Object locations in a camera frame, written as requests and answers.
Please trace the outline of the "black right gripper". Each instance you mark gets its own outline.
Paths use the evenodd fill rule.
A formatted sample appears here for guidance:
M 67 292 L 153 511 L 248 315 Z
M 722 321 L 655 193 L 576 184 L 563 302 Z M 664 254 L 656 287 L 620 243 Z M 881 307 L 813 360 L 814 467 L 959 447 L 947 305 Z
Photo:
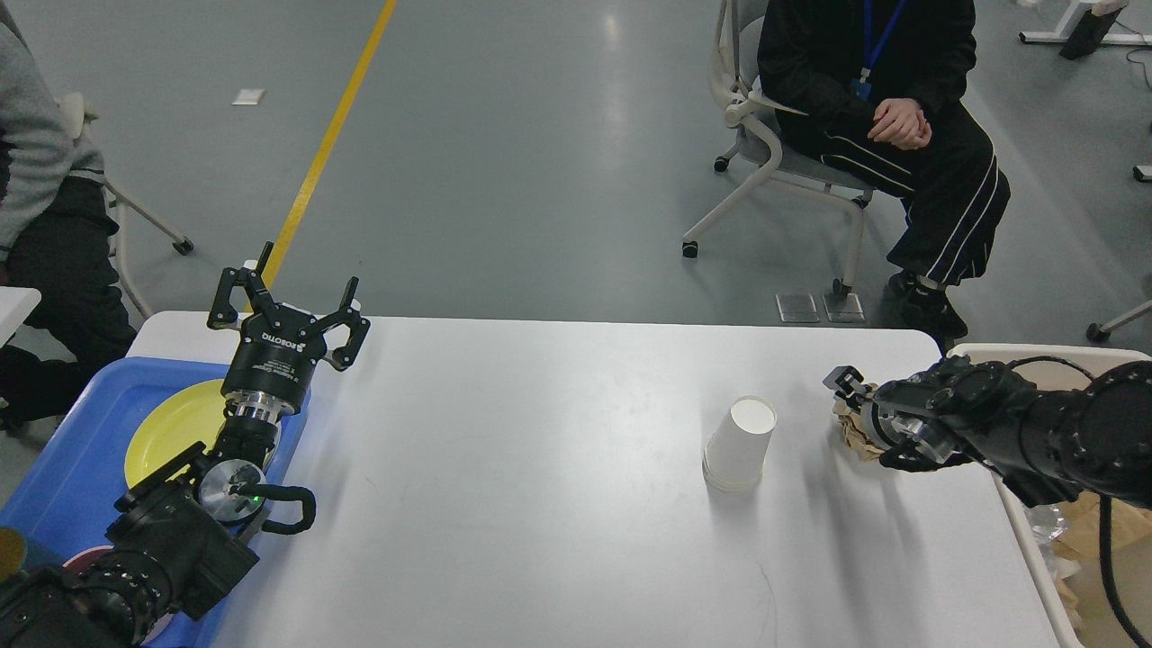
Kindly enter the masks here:
M 865 382 L 856 366 L 835 366 L 823 386 L 838 401 L 861 406 L 867 440 L 882 453 L 882 466 L 893 469 L 940 469 L 955 458 L 955 440 L 929 413 L 929 397 L 934 387 L 914 382 L 890 380 L 876 386 Z

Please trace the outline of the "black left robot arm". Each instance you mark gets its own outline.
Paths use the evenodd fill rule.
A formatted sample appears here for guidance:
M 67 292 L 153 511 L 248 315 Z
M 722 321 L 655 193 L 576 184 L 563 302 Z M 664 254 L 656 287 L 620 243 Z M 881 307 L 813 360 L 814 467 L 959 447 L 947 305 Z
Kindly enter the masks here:
M 192 442 L 128 488 L 104 533 L 111 550 L 86 568 L 45 563 L 3 580 L 3 647 L 139 647 L 165 616 L 198 620 L 225 600 L 258 563 L 256 533 L 312 529 L 314 493 L 271 483 L 267 467 L 318 366 L 349 369 L 370 323 L 357 276 L 324 316 L 276 301 L 263 278 L 273 249 L 223 269 L 209 311 L 207 327 L 238 332 L 213 443 Z

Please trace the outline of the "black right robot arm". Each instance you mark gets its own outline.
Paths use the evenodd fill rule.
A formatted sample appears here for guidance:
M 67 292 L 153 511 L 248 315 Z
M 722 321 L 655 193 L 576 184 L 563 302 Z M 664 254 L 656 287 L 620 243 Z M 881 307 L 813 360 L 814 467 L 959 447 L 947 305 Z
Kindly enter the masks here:
M 1026 506 L 1100 498 L 1102 589 L 1112 615 L 1145 647 L 1112 574 L 1112 502 L 1151 504 L 1149 361 L 1115 366 L 1076 390 L 1045 391 L 1020 362 L 942 357 L 905 379 L 869 385 L 855 366 L 824 377 L 892 469 L 927 473 L 979 464 Z

